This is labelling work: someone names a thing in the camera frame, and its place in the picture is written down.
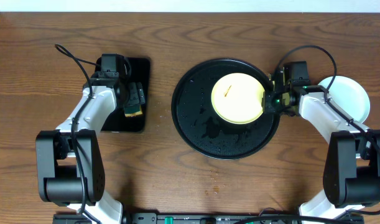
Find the green yellow sponge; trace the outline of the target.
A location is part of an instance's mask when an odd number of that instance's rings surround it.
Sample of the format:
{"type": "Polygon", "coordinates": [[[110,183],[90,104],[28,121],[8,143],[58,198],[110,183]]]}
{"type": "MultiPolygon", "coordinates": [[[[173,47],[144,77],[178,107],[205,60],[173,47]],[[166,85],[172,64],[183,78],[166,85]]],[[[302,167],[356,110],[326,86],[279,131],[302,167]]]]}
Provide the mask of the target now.
{"type": "Polygon", "coordinates": [[[133,106],[127,106],[124,108],[124,115],[125,117],[135,117],[142,115],[142,106],[141,105],[133,105],[133,106]]]}

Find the yellow plate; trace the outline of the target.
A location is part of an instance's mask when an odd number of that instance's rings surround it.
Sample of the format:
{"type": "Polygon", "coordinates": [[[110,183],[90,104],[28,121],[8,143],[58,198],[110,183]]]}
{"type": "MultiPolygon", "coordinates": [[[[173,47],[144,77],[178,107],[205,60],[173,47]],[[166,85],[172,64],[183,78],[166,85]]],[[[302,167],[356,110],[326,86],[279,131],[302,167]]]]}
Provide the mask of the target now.
{"type": "Polygon", "coordinates": [[[211,104],[217,115],[233,124],[248,124],[263,114],[265,88],[245,73],[230,73],[212,88],[211,104]]]}

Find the light blue plate front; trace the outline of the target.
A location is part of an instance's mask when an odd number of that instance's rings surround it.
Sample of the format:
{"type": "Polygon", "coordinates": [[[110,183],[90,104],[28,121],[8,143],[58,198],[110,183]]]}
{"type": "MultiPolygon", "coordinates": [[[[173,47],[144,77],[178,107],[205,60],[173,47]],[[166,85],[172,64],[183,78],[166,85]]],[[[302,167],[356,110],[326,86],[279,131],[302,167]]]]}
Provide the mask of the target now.
{"type": "Polygon", "coordinates": [[[333,101],[354,120],[364,123],[369,116],[370,100],[366,90],[356,81],[336,76],[329,89],[333,101]]]}

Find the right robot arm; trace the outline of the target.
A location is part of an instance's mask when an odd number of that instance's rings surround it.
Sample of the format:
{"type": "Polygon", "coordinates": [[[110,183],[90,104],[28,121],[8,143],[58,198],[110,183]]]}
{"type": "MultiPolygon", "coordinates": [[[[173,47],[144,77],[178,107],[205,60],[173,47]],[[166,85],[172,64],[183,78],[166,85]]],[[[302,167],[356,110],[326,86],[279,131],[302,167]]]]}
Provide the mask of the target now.
{"type": "Polygon", "coordinates": [[[366,207],[380,203],[380,130],[355,121],[322,86],[268,91],[262,95],[262,107],[266,113],[302,117],[328,143],[323,190],[299,207],[303,222],[366,215],[366,207]]]}

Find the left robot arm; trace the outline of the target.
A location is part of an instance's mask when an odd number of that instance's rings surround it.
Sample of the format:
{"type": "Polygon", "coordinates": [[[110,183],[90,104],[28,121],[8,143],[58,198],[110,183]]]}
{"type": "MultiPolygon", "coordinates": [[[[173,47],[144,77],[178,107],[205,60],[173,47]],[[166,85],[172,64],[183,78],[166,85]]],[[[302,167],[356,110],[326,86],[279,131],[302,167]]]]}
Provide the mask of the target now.
{"type": "Polygon", "coordinates": [[[123,91],[125,107],[146,102],[148,83],[96,79],[84,84],[83,97],[71,115],[53,131],[41,131],[35,140],[40,198],[76,210],[68,223],[130,223],[124,205],[105,190],[105,172],[97,136],[118,109],[123,91]]]}

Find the black rectangular tray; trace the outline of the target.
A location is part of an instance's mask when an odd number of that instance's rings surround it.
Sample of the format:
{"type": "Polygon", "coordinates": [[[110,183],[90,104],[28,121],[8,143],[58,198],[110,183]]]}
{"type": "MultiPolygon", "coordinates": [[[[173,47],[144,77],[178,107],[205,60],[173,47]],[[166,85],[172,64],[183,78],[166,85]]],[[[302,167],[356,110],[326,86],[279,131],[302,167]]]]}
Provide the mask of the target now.
{"type": "Polygon", "coordinates": [[[127,75],[122,82],[127,90],[127,101],[107,117],[102,132],[140,133],[146,124],[147,98],[151,63],[147,58],[123,57],[120,60],[127,75]]]}

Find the black round tray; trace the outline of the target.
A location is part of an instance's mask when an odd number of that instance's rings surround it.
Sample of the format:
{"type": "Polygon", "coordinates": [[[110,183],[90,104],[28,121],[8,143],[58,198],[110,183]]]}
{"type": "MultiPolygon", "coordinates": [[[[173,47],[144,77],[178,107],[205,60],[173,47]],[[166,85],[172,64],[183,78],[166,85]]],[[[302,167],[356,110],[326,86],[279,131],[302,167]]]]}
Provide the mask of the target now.
{"type": "Polygon", "coordinates": [[[230,73],[245,73],[270,90],[269,79],[254,65],[233,58],[216,58],[191,68],[178,82],[172,96],[174,125],[194,150],[214,159],[233,160],[260,151],[279,126],[277,114],[262,114],[248,124],[233,124],[213,109],[211,93],[215,83],[230,73]]]}

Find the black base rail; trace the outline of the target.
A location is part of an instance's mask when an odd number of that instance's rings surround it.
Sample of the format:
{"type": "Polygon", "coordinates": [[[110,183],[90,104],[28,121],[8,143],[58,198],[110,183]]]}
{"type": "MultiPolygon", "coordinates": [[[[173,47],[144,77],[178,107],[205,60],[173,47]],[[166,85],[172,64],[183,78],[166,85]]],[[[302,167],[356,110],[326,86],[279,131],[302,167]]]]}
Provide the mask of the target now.
{"type": "MultiPolygon", "coordinates": [[[[158,215],[155,213],[133,213],[130,216],[124,216],[122,223],[132,223],[132,224],[232,224],[237,223],[245,219],[256,218],[258,216],[230,216],[230,215],[158,215]]],[[[345,223],[359,223],[364,224],[364,218],[361,216],[349,216],[345,215],[335,221],[345,222],[345,223]]],[[[55,214],[52,219],[53,224],[74,224],[74,223],[96,223],[89,220],[87,217],[82,215],[71,214],[55,214]]],[[[308,222],[308,221],[289,221],[289,220],[261,220],[261,221],[251,221],[249,223],[319,223],[319,222],[308,222]]]]}

